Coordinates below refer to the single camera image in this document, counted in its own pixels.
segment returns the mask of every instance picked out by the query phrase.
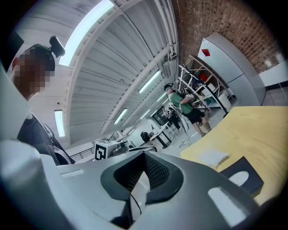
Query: red brick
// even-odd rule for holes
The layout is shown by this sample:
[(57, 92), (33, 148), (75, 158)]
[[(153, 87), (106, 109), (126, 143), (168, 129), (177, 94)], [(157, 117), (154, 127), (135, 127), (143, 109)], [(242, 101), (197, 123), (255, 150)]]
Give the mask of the red brick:
[(241, 0), (172, 0), (179, 39), (179, 60), (197, 55), (202, 39), (218, 32), (248, 58), (258, 72), (267, 70), (264, 61), (278, 64), (282, 53), (262, 19)]

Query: wooden desk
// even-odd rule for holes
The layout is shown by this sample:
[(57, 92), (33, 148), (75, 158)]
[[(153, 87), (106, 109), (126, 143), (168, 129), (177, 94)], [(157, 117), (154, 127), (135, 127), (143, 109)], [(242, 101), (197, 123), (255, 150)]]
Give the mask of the wooden desk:
[(255, 200), (262, 204), (277, 195), (288, 168), (288, 107), (234, 107), (205, 137), (181, 152), (181, 158), (201, 163), (203, 152), (228, 153), (220, 172), (245, 156), (264, 181)]

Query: ceiling beam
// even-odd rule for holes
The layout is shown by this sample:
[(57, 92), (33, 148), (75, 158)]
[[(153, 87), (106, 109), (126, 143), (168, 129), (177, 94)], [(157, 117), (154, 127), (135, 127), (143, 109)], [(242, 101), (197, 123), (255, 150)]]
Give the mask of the ceiling beam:
[[(153, 91), (155, 92), (156, 90), (159, 90), (160, 86), (163, 86), (161, 83), (164, 80), (162, 80), (161, 82), (159, 82), (159, 84), (153, 89)], [(133, 116), (135, 114), (137, 114), (139, 112), (140, 109), (142, 109), (146, 103), (151, 99), (153, 95), (153, 91), (139, 104), (139, 106), (129, 115), (128, 119), (123, 123), (122, 127), (124, 127), (126, 124), (128, 124), (128, 122), (133, 118)]]
[(109, 118), (105, 122), (105, 125), (103, 126), (102, 130), (100, 131), (101, 134), (104, 134), (112, 120), (115, 118), (115, 116), (119, 113), (119, 111), (123, 108), (126, 101), (129, 99), (130, 95), (134, 92), (135, 89), (139, 86), (139, 84), (142, 82), (145, 77), (147, 77), (147, 74), (157, 65), (157, 63), (164, 58), (168, 53), (170, 52), (170, 47), (166, 46), (163, 50), (161, 50), (157, 56), (149, 62), (149, 64), (141, 71), (141, 73), (136, 77), (135, 81), (131, 84), (131, 86), (127, 89), (127, 91), (124, 93), (120, 101), (117, 103), (115, 109), (110, 114)]
[(70, 109), (71, 109), (71, 101), (72, 101), (72, 95), (73, 95), (73, 91), (74, 91), (74, 87), (75, 87), (75, 83), (77, 80), (77, 77), (79, 75), (79, 71), (81, 69), (81, 66), (83, 64), (83, 61), (86, 59), (90, 49), (92, 48), (92, 46), (94, 45), (94, 43), (96, 42), (97, 38), (101, 35), (101, 33), (121, 14), (123, 14), (123, 12), (125, 12), (126, 10), (128, 10), (129, 8), (131, 8), (132, 6), (134, 6), (135, 4), (141, 2), (142, 0), (130, 0), (128, 2), (123, 1), (123, 4), (121, 7), (117, 8), (116, 10), (114, 10), (110, 15), (108, 15), (101, 24), (96, 24), (96, 29), (94, 30), (94, 32), (92, 33), (92, 35), (89, 37), (88, 41), (85, 43), (85, 45), (81, 46), (79, 45), (79, 47), (83, 47), (82, 50), (80, 50), (80, 54), (77, 57), (76, 60), (76, 64), (73, 67), (73, 72), (71, 75), (71, 80), (69, 82), (69, 87), (68, 87), (68, 93), (67, 93), (67, 103), (66, 103), (66, 135), (68, 137), (70, 137), (70, 128), (69, 128), (69, 123), (70, 123)]

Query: green shirt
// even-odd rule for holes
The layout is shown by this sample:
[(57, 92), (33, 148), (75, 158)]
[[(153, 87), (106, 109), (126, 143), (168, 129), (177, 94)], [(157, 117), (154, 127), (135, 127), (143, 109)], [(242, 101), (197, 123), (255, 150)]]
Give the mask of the green shirt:
[[(169, 96), (170, 101), (179, 108), (179, 102), (183, 99), (179, 94), (177, 93), (171, 93)], [(184, 114), (188, 114), (192, 111), (193, 107), (191, 107), (188, 103), (181, 105), (181, 110)]]

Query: railing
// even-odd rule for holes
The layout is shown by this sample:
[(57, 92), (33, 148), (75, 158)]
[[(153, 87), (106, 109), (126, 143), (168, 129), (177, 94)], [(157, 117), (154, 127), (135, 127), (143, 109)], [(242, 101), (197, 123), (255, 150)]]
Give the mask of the railing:
[(72, 156), (70, 156), (74, 161), (78, 161), (78, 160), (81, 160), (89, 155), (92, 155), (94, 154), (94, 147), (93, 148), (90, 148), (90, 149), (87, 149), (87, 150), (84, 150), (80, 153), (76, 153)]
[(108, 141), (115, 141), (118, 137), (118, 133), (113, 133), (113, 135), (108, 139)]

